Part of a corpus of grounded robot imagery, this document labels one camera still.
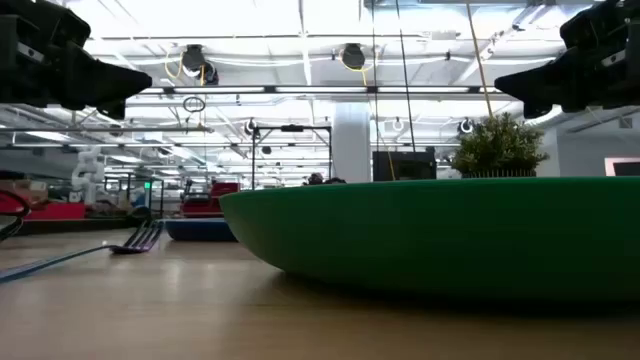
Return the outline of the white column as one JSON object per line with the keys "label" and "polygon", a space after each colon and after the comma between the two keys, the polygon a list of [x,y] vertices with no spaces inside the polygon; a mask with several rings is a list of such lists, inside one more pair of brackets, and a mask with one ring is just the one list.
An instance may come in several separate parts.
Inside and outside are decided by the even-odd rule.
{"label": "white column", "polygon": [[335,177],[347,183],[371,181],[370,108],[366,102],[339,102],[332,124]]}

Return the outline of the red bin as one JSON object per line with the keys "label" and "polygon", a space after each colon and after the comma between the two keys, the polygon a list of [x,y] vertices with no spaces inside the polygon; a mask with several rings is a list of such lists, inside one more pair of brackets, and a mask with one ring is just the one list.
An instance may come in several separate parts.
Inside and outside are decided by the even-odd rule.
{"label": "red bin", "polygon": [[71,221],[85,218],[86,208],[82,203],[47,203],[32,208],[25,217],[27,221]]}

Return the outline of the black monitor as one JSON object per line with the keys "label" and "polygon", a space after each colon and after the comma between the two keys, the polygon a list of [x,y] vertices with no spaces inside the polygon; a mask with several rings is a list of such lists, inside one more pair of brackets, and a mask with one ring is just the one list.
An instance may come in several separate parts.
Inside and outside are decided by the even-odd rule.
{"label": "black monitor", "polygon": [[433,151],[388,152],[374,151],[373,180],[425,180],[435,179],[437,163]]}

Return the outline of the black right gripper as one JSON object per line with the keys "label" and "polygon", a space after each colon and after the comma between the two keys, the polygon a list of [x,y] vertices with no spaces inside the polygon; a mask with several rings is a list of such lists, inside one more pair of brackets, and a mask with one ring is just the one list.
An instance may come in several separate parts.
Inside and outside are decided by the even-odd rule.
{"label": "black right gripper", "polygon": [[494,87],[523,103],[525,119],[589,105],[640,105],[640,0],[603,0],[560,28],[566,52],[549,63],[498,77]]}

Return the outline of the green plate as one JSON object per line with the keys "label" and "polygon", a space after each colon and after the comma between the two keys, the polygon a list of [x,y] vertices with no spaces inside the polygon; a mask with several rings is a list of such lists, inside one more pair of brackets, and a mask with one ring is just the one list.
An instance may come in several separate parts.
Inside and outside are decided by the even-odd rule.
{"label": "green plate", "polygon": [[640,177],[413,180],[243,191],[236,239],[287,273],[453,299],[640,302]]}

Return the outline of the blue tray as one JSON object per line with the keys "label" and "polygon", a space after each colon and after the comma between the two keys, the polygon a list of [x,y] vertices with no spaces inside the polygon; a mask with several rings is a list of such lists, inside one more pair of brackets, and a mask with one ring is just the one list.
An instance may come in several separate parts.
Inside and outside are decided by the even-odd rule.
{"label": "blue tray", "polygon": [[171,219],[165,228],[175,241],[236,242],[224,218]]}

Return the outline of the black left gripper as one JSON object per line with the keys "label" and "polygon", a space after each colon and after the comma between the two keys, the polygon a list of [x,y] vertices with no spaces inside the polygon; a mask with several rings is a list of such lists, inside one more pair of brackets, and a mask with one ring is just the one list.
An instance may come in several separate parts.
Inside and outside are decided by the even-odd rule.
{"label": "black left gripper", "polygon": [[48,0],[0,0],[0,103],[96,107],[123,120],[126,99],[152,85],[145,72],[101,62],[82,47],[91,27]]}

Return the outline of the red bin cart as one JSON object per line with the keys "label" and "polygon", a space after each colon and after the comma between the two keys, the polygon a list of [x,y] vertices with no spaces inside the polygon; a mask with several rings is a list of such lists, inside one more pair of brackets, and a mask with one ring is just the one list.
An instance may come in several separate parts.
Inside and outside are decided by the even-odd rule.
{"label": "red bin cart", "polygon": [[208,192],[187,193],[182,200],[181,215],[185,218],[222,218],[220,198],[239,191],[239,183],[217,182]]}

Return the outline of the person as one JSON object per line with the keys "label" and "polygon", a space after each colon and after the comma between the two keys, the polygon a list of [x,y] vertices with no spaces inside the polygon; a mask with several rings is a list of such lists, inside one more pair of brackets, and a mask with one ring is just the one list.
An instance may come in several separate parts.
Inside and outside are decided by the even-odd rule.
{"label": "person", "polygon": [[325,185],[325,184],[345,184],[346,181],[339,177],[325,179],[321,173],[312,173],[303,183],[304,186]]}

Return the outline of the iridescent metal fork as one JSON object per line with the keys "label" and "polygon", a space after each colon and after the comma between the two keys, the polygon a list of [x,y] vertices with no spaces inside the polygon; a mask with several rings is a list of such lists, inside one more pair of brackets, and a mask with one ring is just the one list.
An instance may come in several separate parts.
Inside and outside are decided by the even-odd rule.
{"label": "iridescent metal fork", "polygon": [[59,263],[102,250],[108,250],[114,255],[132,255],[149,252],[159,240],[164,232],[164,228],[165,223],[163,220],[146,221],[121,245],[103,244],[2,270],[0,271],[0,284],[14,281]]}

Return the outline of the black metal frame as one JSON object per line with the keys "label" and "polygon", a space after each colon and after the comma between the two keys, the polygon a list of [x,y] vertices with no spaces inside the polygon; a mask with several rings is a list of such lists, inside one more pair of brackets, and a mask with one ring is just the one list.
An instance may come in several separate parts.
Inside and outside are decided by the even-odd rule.
{"label": "black metal frame", "polygon": [[[256,132],[258,130],[266,130],[267,133],[263,135],[260,140],[265,140],[274,130],[287,133],[299,133],[306,130],[316,134],[320,140],[324,141],[324,144],[328,147],[328,175],[333,173],[333,142],[332,142],[332,126],[313,126],[313,125],[298,125],[288,124],[281,126],[253,126],[253,133],[251,134],[251,189],[256,189],[256,147],[258,142],[256,141]],[[328,133],[328,140],[322,138],[317,131],[324,130]]]}

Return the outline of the dark wall screen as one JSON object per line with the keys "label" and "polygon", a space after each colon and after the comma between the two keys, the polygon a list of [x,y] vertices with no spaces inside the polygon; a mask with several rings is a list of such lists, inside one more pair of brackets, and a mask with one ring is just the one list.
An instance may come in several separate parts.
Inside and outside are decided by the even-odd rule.
{"label": "dark wall screen", "polygon": [[606,158],[605,174],[610,177],[640,176],[640,158]]}

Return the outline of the green bushy plant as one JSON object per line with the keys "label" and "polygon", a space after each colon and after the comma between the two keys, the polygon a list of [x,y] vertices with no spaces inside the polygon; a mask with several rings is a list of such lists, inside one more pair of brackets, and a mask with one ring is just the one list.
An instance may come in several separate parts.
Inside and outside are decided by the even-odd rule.
{"label": "green bushy plant", "polygon": [[541,149],[544,133],[514,120],[509,113],[473,123],[459,136],[451,167],[460,174],[491,169],[535,170],[550,158]]}

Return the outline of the black table edge rail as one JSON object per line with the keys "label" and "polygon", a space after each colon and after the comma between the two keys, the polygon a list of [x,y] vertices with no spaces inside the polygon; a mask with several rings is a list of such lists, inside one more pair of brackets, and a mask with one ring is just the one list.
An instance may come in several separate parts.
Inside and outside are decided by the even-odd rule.
{"label": "black table edge rail", "polygon": [[22,227],[15,233],[15,236],[115,230],[138,227],[145,222],[146,219],[128,217],[74,220],[30,220],[24,222]]}

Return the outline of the black metal cart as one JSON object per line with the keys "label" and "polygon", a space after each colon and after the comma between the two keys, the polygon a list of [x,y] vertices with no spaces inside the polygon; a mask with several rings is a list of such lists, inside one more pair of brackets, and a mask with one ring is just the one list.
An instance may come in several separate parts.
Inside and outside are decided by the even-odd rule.
{"label": "black metal cart", "polygon": [[147,209],[152,216],[163,216],[165,181],[134,173],[108,174],[103,181],[106,199],[127,215]]}

